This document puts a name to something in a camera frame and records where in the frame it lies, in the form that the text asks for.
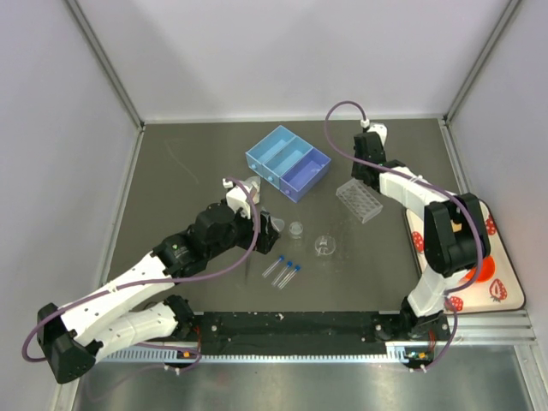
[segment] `strawberry illustration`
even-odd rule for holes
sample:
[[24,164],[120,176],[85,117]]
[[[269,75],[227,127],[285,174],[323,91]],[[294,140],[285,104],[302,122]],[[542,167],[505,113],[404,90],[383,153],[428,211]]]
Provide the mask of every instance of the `strawberry illustration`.
[[485,226],[487,228],[488,235],[495,235],[497,233],[497,226],[495,225],[495,220],[493,216],[489,214],[489,217],[485,221]]
[[489,287],[489,292],[491,293],[493,301],[496,302],[506,300],[506,297],[508,297],[506,287],[504,287],[503,282],[500,281],[498,278],[491,283],[491,286]]
[[422,235],[420,235],[420,232],[414,231],[411,236],[413,237],[413,244],[415,250],[417,250],[417,253],[424,253],[425,241],[422,239]]
[[460,297],[455,297],[454,295],[449,298],[449,301],[451,304],[453,304],[453,307],[456,311],[462,311],[462,308],[464,307],[464,301]]

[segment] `divided organizer box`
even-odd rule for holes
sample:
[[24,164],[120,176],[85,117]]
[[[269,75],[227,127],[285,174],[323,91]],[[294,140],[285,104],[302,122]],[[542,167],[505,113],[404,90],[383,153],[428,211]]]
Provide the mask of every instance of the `divided organizer box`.
[[295,203],[329,169],[331,159],[284,126],[246,152],[247,165]]

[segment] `white panel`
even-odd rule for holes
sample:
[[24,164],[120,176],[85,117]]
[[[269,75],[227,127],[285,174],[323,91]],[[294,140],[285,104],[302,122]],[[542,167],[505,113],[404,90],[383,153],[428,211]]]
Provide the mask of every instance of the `white panel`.
[[0,54],[0,408],[42,410],[55,380],[21,345],[98,283],[135,129],[63,2],[3,3]]
[[548,358],[548,2],[528,0],[454,123],[475,192],[490,205]]
[[192,121],[322,117],[346,98],[444,113],[507,1],[80,3],[140,115]]

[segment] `test tube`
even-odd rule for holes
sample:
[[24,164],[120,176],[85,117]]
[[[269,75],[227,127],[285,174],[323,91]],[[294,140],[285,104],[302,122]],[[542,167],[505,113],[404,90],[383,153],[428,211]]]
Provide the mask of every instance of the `test tube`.
[[301,269],[301,266],[296,265],[295,268],[287,276],[285,276],[285,278],[277,285],[277,287],[279,289],[282,289],[283,287],[285,287],[287,283],[291,281],[291,278],[293,278],[295,274],[297,273],[297,271],[300,269]]
[[282,255],[280,255],[280,258],[277,259],[276,261],[274,261],[270,267],[268,267],[265,272],[263,272],[263,277],[264,278],[267,278],[268,276],[270,276],[271,272],[274,271],[274,269],[276,268],[276,266],[278,264],[280,264],[282,261],[283,261],[284,257]]
[[288,264],[280,271],[280,273],[274,278],[274,281],[272,282],[272,285],[276,287],[276,284],[280,279],[283,277],[283,274],[293,265],[291,261],[288,261]]

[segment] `purple cable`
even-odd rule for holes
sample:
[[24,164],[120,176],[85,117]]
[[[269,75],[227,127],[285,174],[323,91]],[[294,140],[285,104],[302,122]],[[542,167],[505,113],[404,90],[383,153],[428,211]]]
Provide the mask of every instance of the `purple cable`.
[[[139,347],[145,347],[145,348],[177,350],[177,351],[192,353],[192,354],[196,355],[196,360],[190,366],[187,366],[185,368],[180,368],[181,372],[187,372],[187,371],[192,370],[193,368],[195,368],[198,365],[198,363],[200,362],[200,360],[202,358],[201,352],[196,350],[196,349],[193,349],[193,348],[174,347],[174,346],[172,347],[172,346],[146,344],[146,343],[141,343],[141,344],[136,344],[136,345],[138,345]],[[159,365],[159,364],[154,364],[154,365],[151,365],[151,366],[143,366],[142,368],[131,372],[130,374],[128,374],[124,378],[117,381],[106,392],[104,392],[101,396],[94,396],[92,394],[91,389],[90,389],[89,378],[88,378],[84,381],[86,394],[87,394],[87,399],[92,403],[100,402],[100,401],[104,400],[107,396],[112,394],[112,391],[116,390],[118,387],[120,387],[120,385],[127,383],[131,378],[137,377],[139,374],[142,374],[143,372],[146,372],[146,371],[149,371],[149,370],[160,369],[160,368],[165,369],[165,366],[164,365]]]
[[[327,112],[327,115],[325,116],[325,121],[324,121],[325,138],[327,139],[327,142],[329,143],[331,148],[333,150],[335,150],[336,152],[338,152],[339,154],[341,154],[343,157],[348,158],[349,160],[352,160],[356,163],[364,164],[364,165],[366,165],[368,167],[371,167],[375,170],[379,170],[379,171],[383,171],[383,172],[386,172],[386,173],[394,174],[396,176],[400,176],[402,178],[405,178],[406,180],[411,180],[412,177],[410,177],[406,174],[403,174],[403,173],[401,173],[399,171],[396,171],[396,170],[393,170],[393,169],[389,169],[387,167],[383,167],[382,165],[378,165],[378,164],[375,164],[375,163],[368,162],[366,160],[362,160],[362,159],[350,156],[346,152],[344,152],[343,150],[341,150],[337,146],[335,146],[335,143],[333,143],[333,139],[331,138],[331,135],[329,133],[329,119],[331,117],[331,114],[333,114],[333,111],[335,111],[338,107],[340,107],[341,105],[344,105],[344,104],[353,105],[354,107],[356,107],[360,111],[361,117],[364,120],[367,119],[366,112],[363,110],[363,108],[358,103],[356,103],[354,101],[350,101],[350,100],[341,101],[341,102],[335,104],[333,107],[331,107],[331,109]],[[470,215],[470,213],[468,212],[466,207],[461,203],[461,201],[459,201],[455,196],[453,196],[450,193],[448,193],[447,191],[445,191],[443,188],[435,186],[435,185],[430,184],[428,182],[422,182],[420,180],[416,180],[416,181],[414,181],[414,183],[418,184],[418,185],[420,185],[424,188],[431,189],[431,190],[433,190],[437,193],[440,193],[440,194],[444,195],[445,197],[447,197],[452,203],[454,203],[458,207],[458,209],[461,211],[462,215],[466,218],[466,221],[470,225],[470,229],[472,230],[472,236],[474,237],[474,242],[475,242],[475,246],[476,246],[476,254],[477,254],[477,259],[478,259],[478,263],[476,265],[476,271],[475,271],[474,275],[472,276],[472,278],[470,278],[470,280],[468,280],[466,283],[464,283],[463,285],[461,285],[459,287],[454,287],[453,289],[447,289],[444,292],[445,303],[448,304],[451,308],[451,311],[453,311],[453,319],[454,319],[453,331],[451,332],[450,337],[447,340],[447,343],[445,344],[445,347],[442,348],[442,350],[439,352],[438,356],[428,366],[425,366],[425,370],[427,371],[427,370],[431,369],[433,366],[435,366],[445,356],[445,354],[447,353],[447,350],[449,349],[451,343],[455,339],[456,328],[458,326],[458,316],[457,316],[455,307],[453,306],[453,304],[451,303],[449,298],[447,298],[447,295],[450,294],[450,293],[454,293],[456,291],[461,291],[463,289],[467,289],[472,284],[474,284],[474,282],[476,281],[476,279],[478,278],[478,276],[481,273],[481,267],[483,265],[483,250],[482,250],[481,241],[480,241],[480,233],[478,232],[478,229],[475,226],[475,223],[472,219],[472,216]]]
[[[255,203],[253,203],[253,197],[252,195],[247,191],[246,187],[243,185],[243,183],[240,180],[236,180],[232,177],[227,177],[225,180],[229,182],[233,182],[236,186],[241,188],[241,190],[244,192],[247,198],[247,202],[251,206],[251,209],[253,211],[253,239],[251,240],[251,244],[249,245],[249,248],[247,251],[238,259],[233,265],[231,265],[228,268],[225,268],[221,271],[213,272],[212,274],[207,274],[205,276],[200,277],[189,277],[189,278],[161,278],[156,280],[142,280],[142,281],[134,281],[132,283],[126,283],[119,285],[116,287],[117,289],[127,289],[129,287],[135,287],[137,285],[144,285],[144,284],[160,284],[160,283],[193,283],[196,281],[205,281],[210,280],[212,278],[220,277],[223,274],[226,274],[229,271],[234,270],[238,265],[243,263],[247,257],[249,257],[249,254],[253,251],[255,248],[255,244],[257,243],[257,239],[259,238],[259,231],[260,231],[260,216],[257,213],[257,207],[255,206]],[[36,358],[31,357],[28,354],[28,346],[30,345],[31,341],[33,340],[34,336],[38,334],[38,332],[50,321],[53,319],[56,319],[57,317],[65,314],[68,310],[72,310],[73,308],[76,308],[77,306],[81,306],[82,304],[86,304],[89,301],[95,300],[96,298],[103,297],[105,295],[108,295],[110,291],[104,290],[96,294],[88,295],[87,297],[82,298],[81,300],[77,300],[75,302],[72,302],[68,304],[66,307],[59,308],[54,313],[48,315],[45,319],[41,320],[39,323],[37,323],[34,328],[31,330],[31,332],[28,334],[27,338],[25,338],[25,341],[23,342],[23,346],[21,348],[21,355],[23,356],[23,360],[27,362],[42,362],[45,361],[45,357]]]

